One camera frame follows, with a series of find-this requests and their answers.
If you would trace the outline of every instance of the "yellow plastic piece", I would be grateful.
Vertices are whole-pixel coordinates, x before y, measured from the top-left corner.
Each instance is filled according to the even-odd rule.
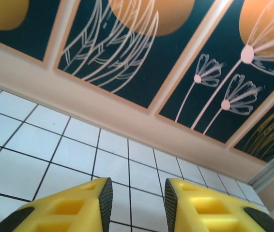
[[[19,209],[35,210],[14,232],[102,232],[98,197],[107,180],[99,178],[23,205]]]
[[[184,180],[171,178],[169,181],[178,199],[174,232],[265,232],[243,209],[259,210],[254,204]],[[167,194],[168,208],[172,203]],[[170,226],[173,215],[167,208]]]

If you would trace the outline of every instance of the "orange circle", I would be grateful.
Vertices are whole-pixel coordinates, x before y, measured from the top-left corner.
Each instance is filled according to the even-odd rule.
[[[20,26],[29,3],[29,0],[0,0],[0,30],[12,30]]]
[[[137,20],[136,23],[142,20],[143,22],[146,21],[146,19],[142,19],[143,13],[146,11],[147,6],[150,2],[150,0],[140,0],[141,6],[140,10],[137,14]],[[124,0],[122,5],[122,12],[119,10],[115,10],[115,6],[117,5],[116,0],[109,0],[111,9],[114,13],[114,15],[131,29],[133,20],[130,20],[129,22],[125,22],[124,19],[125,12],[127,9],[130,11],[132,10],[131,6],[131,0]],[[156,36],[162,36],[162,35],[168,35],[179,29],[188,19],[190,16],[193,5],[195,0],[156,0],[154,3],[154,8],[152,11],[151,19],[153,19],[156,12],[158,12],[158,28],[156,32]],[[137,26],[136,28],[133,28],[135,32],[141,33],[143,22]]]
[[[242,11],[240,14],[239,19],[239,32],[241,39],[244,44],[247,44],[251,31],[253,30],[257,20],[259,19],[261,13],[265,9],[265,7],[270,3],[273,2],[269,10],[263,14],[263,17],[259,21],[258,30],[255,33],[255,38],[261,34],[261,32],[269,25],[271,20],[274,18],[274,1],[269,0],[245,0],[244,5],[242,7]],[[274,39],[274,29],[263,38],[257,46],[261,44],[270,42]],[[274,54],[274,46],[259,51],[256,54],[259,56]]]

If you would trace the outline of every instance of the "painted wall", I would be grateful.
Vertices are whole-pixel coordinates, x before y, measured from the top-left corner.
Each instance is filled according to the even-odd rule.
[[[266,165],[243,143],[274,113],[274,0],[87,2],[0,21],[0,88],[242,181]]]

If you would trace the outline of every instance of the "white line art flower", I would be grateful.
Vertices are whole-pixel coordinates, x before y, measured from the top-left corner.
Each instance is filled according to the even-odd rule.
[[[244,75],[234,75],[225,92],[221,108],[210,121],[203,134],[208,131],[222,110],[230,111],[238,115],[249,115],[253,110],[253,106],[250,104],[257,100],[258,92],[261,90],[263,90],[263,87],[256,87],[252,81],[244,83]]]
[[[117,86],[113,87],[111,93],[127,85],[139,71],[158,28],[158,12],[154,12],[155,0],[150,0],[142,11],[142,0],[130,1],[126,9],[123,1],[110,0],[110,4],[103,9],[102,0],[96,0],[88,23],[65,47],[62,55],[66,61],[63,70],[77,75],[81,80],[99,87],[117,81]],[[122,16],[122,22],[119,19],[110,21],[113,10]],[[125,26],[128,22],[131,23],[129,29]],[[136,28],[139,28],[140,33],[134,31]],[[99,33],[107,36],[102,41],[98,40]]]
[[[180,109],[177,113],[175,122],[178,121],[179,116],[181,114],[181,111],[184,107],[184,104],[188,98],[188,96],[190,95],[193,86],[195,84],[201,84],[204,86],[208,86],[208,87],[217,87],[220,80],[218,79],[218,77],[221,75],[221,69],[224,66],[224,63],[220,63],[218,61],[216,61],[216,59],[211,59],[209,60],[209,54],[201,54],[196,66],[196,71],[195,71],[195,75],[194,75],[194,81],[191,85],[191,87],[189,88],[181,106]]]
[[[261,25],[265,22],[267,26],[261,29]],[[220,91],[225,82],[230,78],[233,72],[238,68],[241,63],[251,65],[252,67],[274,76],[274,39],[269,39],[269,35],[272,34],[274,30],[274,0],[270,1],[264,10],[261,12],[259,18],[257,19],[248,41],[246,42],[244,48],[242,49],[240,59],[236,62],[234,67],[229,71],[229,73],[221,81],[218,88],[209,98],[203,109],[200,111],[199,115],[195,119],[191,129],[194,129],[201,119],[202,115],[207,110],[210,103],[213,101],[217,93]]]

